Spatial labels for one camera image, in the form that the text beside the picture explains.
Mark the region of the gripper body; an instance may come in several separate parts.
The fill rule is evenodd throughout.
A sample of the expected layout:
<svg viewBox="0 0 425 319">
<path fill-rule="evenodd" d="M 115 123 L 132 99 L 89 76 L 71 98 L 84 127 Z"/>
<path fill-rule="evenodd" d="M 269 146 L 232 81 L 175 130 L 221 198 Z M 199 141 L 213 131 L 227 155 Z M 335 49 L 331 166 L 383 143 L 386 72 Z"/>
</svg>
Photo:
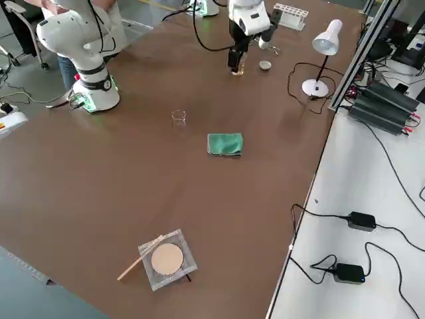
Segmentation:
<svg viewBox="0 0 425 319">
<path fill-rule="evenodd" d="M 248 46 L 263 30 L 263 22 L 255 22 L 254 19 L 241 19 L 243 26 L 241 27 L 232 19 L 229 20 L 229 34 L 234 41 L 229 46 L 232 51 L 247 51 Z"/>
</svg>

